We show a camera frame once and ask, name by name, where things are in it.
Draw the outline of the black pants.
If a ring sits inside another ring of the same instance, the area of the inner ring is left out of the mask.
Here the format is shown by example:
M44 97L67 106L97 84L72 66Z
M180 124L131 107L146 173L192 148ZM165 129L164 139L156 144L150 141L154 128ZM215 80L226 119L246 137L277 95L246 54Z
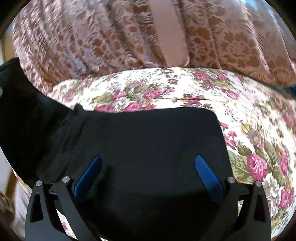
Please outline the black pants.
M202 108L105 113L50 99L18 59L1 66L1 148L30 187L102 171L79 199L107 240L199 240L219 203L195 169L202 156L220 181L232 175L216 115Z

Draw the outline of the floral bed sheet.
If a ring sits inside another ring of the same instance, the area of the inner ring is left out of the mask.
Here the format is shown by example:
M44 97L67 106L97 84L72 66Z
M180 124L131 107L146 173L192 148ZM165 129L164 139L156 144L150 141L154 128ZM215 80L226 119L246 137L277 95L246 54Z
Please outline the floral bed sheet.
M203 108L220 122L234 176L263 179L271 237L284 234L295 214L295 100L282 88L241 74L207 68L158 68L69 79L48 96L67 107L119 113Z

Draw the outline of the brown patterned curtain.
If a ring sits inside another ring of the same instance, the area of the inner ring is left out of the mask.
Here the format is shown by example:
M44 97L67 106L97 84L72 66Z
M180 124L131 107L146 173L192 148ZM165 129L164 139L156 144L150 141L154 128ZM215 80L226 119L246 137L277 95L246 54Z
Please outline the brown patterned curtain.
M265 1L30 1L13 45L45 93L66 79L159 67L295 85L295 38Z

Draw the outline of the wooden window frame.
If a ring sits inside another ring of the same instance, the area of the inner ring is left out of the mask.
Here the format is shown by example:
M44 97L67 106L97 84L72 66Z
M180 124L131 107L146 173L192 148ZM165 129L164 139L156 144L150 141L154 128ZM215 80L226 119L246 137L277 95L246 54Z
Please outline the wooden window frame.
M4 34L4 36L1 39L0 51L1 51L1 64L15 57L12 34L10 33Z

